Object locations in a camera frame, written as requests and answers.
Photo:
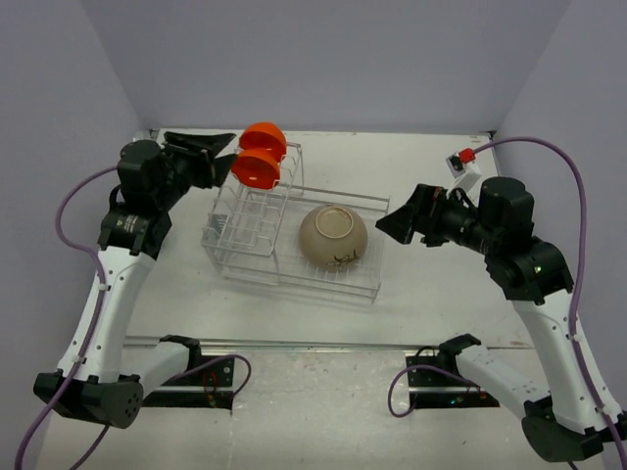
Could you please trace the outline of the orange plastic bowl front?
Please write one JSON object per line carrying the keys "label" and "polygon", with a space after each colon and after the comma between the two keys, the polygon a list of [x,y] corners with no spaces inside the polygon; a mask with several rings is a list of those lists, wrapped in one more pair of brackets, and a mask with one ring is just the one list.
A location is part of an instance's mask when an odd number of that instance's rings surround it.
{"label": "orange plastic bowl front", "polygon": [[261,148],[241,151],[231,172],[241,184],[254,189],[271,190],[280,180],[278,161]]}

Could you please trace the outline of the orange plastic bowl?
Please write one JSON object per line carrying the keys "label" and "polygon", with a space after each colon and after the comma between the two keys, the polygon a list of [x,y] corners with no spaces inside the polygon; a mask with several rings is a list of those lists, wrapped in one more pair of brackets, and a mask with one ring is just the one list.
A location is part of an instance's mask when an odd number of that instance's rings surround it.
{"label": "orange plastic bowl", "polygon": [[242,150],[264,149],[277,162],[281,162],[287,153],[287,140],[282,130],[273,122],[262,121],[249,125],[239,137]]}
{"label": "orange plastic bowl", "polygon": [[280,180],[278,161],[261,148],[241,151],[231,172],[241,184],[254,189],[271,190]]}

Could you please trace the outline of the large beige ceramic bowl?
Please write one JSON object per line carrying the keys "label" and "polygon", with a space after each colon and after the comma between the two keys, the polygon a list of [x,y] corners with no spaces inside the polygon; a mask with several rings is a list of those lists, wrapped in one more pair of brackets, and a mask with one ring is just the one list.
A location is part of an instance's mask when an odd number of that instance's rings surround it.
{"label": "large beige ceramic bowl", "polygon": [[299,227],[299,246],[313,266],[340,271],[361,260],[367,250],[365,223],[353,209],[339,205],[319,206]]}

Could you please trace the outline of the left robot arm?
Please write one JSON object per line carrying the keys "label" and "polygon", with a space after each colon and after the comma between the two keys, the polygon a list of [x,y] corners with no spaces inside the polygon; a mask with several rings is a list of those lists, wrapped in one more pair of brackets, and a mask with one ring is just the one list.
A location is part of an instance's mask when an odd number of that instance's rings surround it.
{"label": "left robot arm", "polygon": [[109,196],[98,248],[88,253],[96,274],[83,314],[56,371],[39,374],[33,386],[59,415],[125,429],[143,400],[167,381],[191,385],[202,377],[196,339],[166,335],[130,369],[121,365],[122,347],[139,292],[172,227],[170,210],[191,188],[223,185],[237,158],[224,152],[234,138],[167,132],[162,143],[136,140],[121,149],[119,183]]}

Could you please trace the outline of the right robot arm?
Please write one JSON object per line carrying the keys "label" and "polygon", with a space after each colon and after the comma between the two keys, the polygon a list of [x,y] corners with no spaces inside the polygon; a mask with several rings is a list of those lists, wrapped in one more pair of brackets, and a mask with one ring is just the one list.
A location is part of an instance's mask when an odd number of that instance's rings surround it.
{"label": "right robot arm", "polygon": [[447,384],[484,390],[519,419],[542,459],[573,465],[601,453],[613,438],[624,441],[626,412],[595,364],[581,369],[577,357],[592,355],[583,332],[569,327],[577,321],[570,311],[574,282],[559,248],[534,235],[533,210],[533,196],[514,178],[486,179],[477,204],[460,188],[419,184],[375,226],[403,245],[419,233],[429,248],[452,242],[483,256],[532,339],[546,385],[493,357],[470,334],[440,344],[432,362],[420,367]]}

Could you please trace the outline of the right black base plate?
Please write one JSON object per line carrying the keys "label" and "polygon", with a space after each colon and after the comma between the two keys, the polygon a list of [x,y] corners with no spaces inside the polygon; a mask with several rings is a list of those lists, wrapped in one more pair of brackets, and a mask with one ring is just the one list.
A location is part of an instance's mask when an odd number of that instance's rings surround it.
{"label": "right black base plate", "polygon": [[454,409],[499,407],[499,402],[479,388],[470,387],[432,370],[408,373],[410,405],[414,409]]}

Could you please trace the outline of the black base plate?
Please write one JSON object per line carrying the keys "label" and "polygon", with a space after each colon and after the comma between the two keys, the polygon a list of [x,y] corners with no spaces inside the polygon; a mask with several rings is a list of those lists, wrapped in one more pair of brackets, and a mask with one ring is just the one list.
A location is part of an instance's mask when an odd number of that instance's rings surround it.
{"label": "black base plate", "polygon": [[479,388],[470,387],[432,370],[408,373],[410,405],[414,409],[454,409],[499,407],[499,402]]}
{"label": "black base plate", "polygon": [[229,358],[193,375],[170,379],[143,400],[143,407],[230,410],[235,359]]}

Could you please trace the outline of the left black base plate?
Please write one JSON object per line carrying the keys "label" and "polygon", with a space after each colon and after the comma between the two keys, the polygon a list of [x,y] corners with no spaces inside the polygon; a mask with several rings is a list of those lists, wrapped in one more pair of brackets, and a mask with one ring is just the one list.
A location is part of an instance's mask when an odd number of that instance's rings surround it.
{"label": "left black base plate", "polygon": [[143,400],[143,407],[230,410],[235,359],[229,358],[193,375],[170,379]]}

